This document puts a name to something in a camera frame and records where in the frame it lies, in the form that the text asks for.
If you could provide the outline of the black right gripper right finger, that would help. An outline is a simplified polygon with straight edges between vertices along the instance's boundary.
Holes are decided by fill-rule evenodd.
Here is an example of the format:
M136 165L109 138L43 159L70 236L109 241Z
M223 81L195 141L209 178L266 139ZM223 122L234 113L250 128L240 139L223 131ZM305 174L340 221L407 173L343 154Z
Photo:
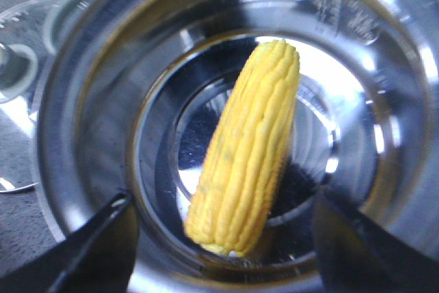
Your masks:
M438 262L383 230L350 202L321 188L313 244L325 292L437 292Z

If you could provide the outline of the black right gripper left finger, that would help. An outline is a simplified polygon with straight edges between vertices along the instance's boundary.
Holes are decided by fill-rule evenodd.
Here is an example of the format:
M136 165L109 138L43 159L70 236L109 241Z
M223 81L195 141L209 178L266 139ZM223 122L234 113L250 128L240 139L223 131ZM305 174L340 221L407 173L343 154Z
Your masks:
M132 196L118 193L84 226L1 278L2 292L127 292L138 243Z

